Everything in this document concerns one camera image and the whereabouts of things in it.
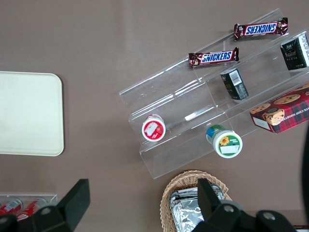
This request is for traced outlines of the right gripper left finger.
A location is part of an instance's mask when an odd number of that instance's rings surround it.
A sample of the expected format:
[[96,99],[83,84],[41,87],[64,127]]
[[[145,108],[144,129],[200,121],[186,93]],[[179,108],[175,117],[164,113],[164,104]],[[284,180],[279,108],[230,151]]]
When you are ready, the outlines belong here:
[[88,179],[80,179],[57,205],[38,210],[31,223],[35,232],[73,232],[90,205]]

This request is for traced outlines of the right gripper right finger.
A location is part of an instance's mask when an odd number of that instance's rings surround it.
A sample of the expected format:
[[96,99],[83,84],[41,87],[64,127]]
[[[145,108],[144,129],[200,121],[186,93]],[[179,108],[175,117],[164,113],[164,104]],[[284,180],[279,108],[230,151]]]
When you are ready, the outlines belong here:
[[198,205],[204,220],[195,232],[238,232],[241,212],[231,201],[221,201],[207,179],[197,183]]

